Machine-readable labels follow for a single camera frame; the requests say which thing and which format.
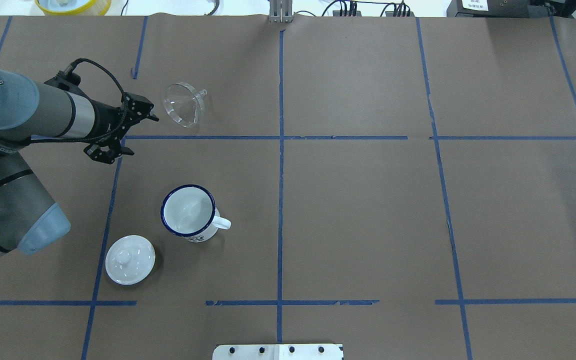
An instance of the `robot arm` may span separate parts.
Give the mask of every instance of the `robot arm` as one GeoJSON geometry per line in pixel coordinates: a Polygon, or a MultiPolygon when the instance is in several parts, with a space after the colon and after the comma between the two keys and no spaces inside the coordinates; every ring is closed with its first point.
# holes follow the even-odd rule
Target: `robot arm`
{"type": "Polygon", "coordinates": [[[0,70],[0,257],[15,248],[34,254],[71,227],[18,150],[39,142],[84,142],[92,160],[113,164],[121,155],[133,155],[121,146],[131,126],[159,120],[151,114],[153,107],[147,98],[124,92],[109,71],[87,59],[74,61],[43,84],[0,70]],[[82,62],[114,80],[121,107],[94,101],[78,87],[80,77],[73,70],[82,62]]]}

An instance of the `yellow container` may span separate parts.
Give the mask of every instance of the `yellow container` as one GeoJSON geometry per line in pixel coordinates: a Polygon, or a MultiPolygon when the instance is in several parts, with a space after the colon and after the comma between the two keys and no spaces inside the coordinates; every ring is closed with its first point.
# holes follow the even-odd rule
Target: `yellow container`
{"type": "Polygon", "coordinates": [[[34,0],[41,11],[48,16],[102,16],[108,12],[112,0],[71,0],[61,6],[57,0],[34,0]]]}

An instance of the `white enamel cup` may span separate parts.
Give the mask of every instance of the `white enamel cup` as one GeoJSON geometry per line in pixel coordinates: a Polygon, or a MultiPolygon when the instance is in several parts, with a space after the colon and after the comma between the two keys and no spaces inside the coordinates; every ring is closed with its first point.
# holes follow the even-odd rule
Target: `white enamel cup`
{"type": "Polygon", "coordinates": [[[231,228],[231,222],[220,216],[212,194],[194,184],[179,186],[166,195],[161,222],[169,232],[193,243],[205,242],[217,230],[231,228]]]}

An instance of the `white bracket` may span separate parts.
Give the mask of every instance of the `white bracket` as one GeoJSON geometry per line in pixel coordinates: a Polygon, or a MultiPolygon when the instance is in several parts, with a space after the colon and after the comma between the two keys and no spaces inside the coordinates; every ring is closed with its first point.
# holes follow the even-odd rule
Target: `white bracket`
{"type": "Polygon", "coordinates": [[[219,345],[212,360],[344,360],[342,344],[219,345]]]}
{"type": "Polygon", "coordinates": [[[270,0],[270,22],[292,23],[293,0],[270,0]]]}

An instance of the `white lid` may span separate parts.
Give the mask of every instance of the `white lid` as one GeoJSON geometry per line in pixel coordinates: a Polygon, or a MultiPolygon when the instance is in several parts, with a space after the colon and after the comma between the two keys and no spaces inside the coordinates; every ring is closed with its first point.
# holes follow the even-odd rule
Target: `white lid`
{"type": "Polygon", "coordinates": [[[155,249],[148,239],[128,235],[117,240],[105,255],[105,271],[117,284],[133,285],[144,280],[155,265],[155,249]]]}

